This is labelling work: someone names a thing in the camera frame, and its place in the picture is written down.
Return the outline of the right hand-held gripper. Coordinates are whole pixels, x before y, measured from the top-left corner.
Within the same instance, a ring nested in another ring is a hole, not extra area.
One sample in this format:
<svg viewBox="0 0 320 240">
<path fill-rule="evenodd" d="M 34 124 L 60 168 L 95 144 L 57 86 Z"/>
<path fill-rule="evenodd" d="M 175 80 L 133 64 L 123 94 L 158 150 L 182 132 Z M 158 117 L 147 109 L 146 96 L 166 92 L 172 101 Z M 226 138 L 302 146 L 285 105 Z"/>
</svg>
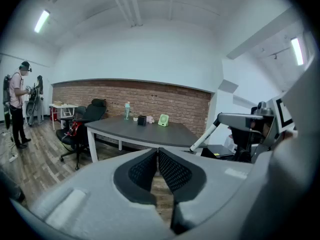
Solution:
<svg viewBox="0 0 320 240">
<path fill-rule="evenodd" d="M 252 114 L 221 112 L 216 118 L 216 127 L 220 124 L 229 126 L 233 142 L 238 146 L 260 143 L 275 147 L 296 136 L 295 124 L 281 95 L 259 102 Z"/>
</svg>

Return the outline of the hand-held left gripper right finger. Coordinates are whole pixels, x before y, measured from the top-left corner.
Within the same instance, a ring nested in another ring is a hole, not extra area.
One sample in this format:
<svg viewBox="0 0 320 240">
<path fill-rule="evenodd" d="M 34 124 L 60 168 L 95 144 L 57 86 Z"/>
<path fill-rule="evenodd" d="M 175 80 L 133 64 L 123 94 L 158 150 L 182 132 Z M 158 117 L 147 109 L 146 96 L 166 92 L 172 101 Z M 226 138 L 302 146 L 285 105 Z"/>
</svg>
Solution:
<svg viewBox="0 0 320 240">
<path fill-rule="evenodd" d="M 164 239 L 189 231 L 217 212 L 247 179 L 253 165 L 159 148 L 158 168 L 173 195 Z"/>
</svg>

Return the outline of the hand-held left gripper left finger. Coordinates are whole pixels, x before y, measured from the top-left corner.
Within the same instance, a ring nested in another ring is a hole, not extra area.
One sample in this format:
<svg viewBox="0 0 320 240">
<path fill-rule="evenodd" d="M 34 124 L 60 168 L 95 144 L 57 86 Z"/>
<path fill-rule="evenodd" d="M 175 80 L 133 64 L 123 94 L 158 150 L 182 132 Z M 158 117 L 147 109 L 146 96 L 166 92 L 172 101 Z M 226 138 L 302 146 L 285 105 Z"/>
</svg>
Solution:
<svg viewBox="0 0 320 240">
<path fill-rule="evenodd" d="M 116 170 L 152 149 L 94 162 L 41 195 L 31 208 L 10 203 L 41 240 L 169 240 L 172 231 L 154 204 L 131 201 L 117 188 Z"/>
</svg>

